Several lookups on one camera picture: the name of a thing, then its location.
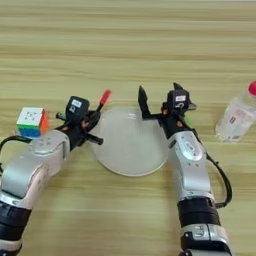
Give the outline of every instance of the wooden table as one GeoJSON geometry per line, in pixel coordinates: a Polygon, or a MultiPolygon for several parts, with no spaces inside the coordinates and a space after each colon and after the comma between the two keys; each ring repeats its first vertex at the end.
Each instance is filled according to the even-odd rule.
{"type": "MultiPolygon", "coordinates": [[[[236,255],[255,255],[253,128],[237,145],[216,140],[228,102],[255,79],[255,2],[164,0],[23,0],[0,2],[0,137],[24,106],[57,111],[71,95],[136,106],[138,86],[158,111],[176,81],[198,104],[189,113],[219,160],[234,200],[220,210],[236,255]]],[[[26,146],[10,143],[3,161],[26,146]]],[[[216,200],[225,195],[209,165],[216,200]]],[[[113,174],[87,147],[76,149],[52,179],[24,235],[23,256],[178,255],[180,225],[171,170],[143,178],[113,174]]]]}

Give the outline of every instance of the bottle cap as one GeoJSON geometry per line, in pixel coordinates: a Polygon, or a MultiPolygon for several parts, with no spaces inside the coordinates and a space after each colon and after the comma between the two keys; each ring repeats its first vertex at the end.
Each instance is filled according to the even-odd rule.
{"type": "Polygon", "coordinates": [[[250,92],[250,94],[255,95],[256,96],[256,81],[253,81],[249,88],[248,91],[250,92]]]}

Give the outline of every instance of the black cable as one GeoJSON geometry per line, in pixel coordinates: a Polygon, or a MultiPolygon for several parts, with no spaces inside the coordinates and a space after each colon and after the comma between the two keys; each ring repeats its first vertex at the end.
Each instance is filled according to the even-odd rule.
{"type": "MultiPolygon", "coordinates": [[[[201,143],[203,145],[203,143],[201,142],[201,140],[198,137],[197,131],[194,128],[191,128],[186,121],[184,120],[183,117],[180,117],[180,121],[182,122],[182,124],[184,125],[185,128],[187,128],[188,130],[192,131],[196,137],[196,139],[198,140],[199,143],[201,143]]],[[[208,161],[210,161],[215,167],[216,169],[219,171],[221,178],[224,182],[225,188],[226,188],[226,199],[224,202],[221,203],[216,203],[216,208],[223,208],[225,206],[227,206],[231,201],[232,201],[232,197],[233,197],[233,191],[232,191],[232,186],[231,183],[227,177],[227,175],[225,174],[225,172],[223,171],[223,169],[219,166],[219,162],[216,162],[206,151],[206,159],[208,161]]]]}
{"type": "Polygon", "coordinates": [[[54,129],[55,129],[55,130],[61,130],[62,128],[66,127],[66,126],[68,126],[68,125],[70,125],[70,124],[71,124],[71,121],[66,121],[64,124],[62,124],[62,125],[60,125],[60,126],[54,128],[54,129]]]}
{"type": "MultiPolygon", "coordinates": [[[[22,136],[18,136],[18,135],[14,135],[14,136],[10,136],[8,138],[5,138],[4,140],[1,141],[0,143],[0,154],[1,151],[3,149],[3,146],[9,142],[9,141],[20,141],[20,142],[24,142],[24,143],[30,143],[31,139],[26,138],[26,137],[22,137],[22,136]]],[[[0,175],[3,173],[3,169],[2,169],[2,163],[0,162],[0,175]]]]}
{"type": "Polygon", "coordinates": [[[223,179],[223,182],[225,184],[226,193],[227,193],[226,199],[224,202],[215,204],[217,208],[223,208],[223,207],[227,206],[232,200],[232,196],[233,196],[232,186],[231,186],[231,183],[230,183],[227,175],[222,170],[222,168],[219,166],[219,162],[214,161],[213,158],[207,152],[206,152],[206,157],[207,157],[207,160],[209,160],[217,168],[217,170],[219,171],[219,173],[223,179]]]}

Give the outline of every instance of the bottle label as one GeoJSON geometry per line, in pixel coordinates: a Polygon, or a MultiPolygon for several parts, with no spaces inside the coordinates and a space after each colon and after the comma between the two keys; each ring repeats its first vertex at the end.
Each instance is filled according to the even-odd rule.
{"type": "Polygon", "coordinates": [[[223,140],[237,141],[248,131],[254,121],[254,114],[241,109],[237,104],[232,104],[217,124],[217,135],[223,140]]]}

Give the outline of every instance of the rubik's cube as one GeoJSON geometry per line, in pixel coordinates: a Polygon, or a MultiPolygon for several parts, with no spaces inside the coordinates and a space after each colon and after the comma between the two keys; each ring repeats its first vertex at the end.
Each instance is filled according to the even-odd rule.
{"type": "Polygon", "coordinates": [[[21,136],[40,137],[48,130],[48,116],[43,108],[23,108],[17,121],[21,136]]]}

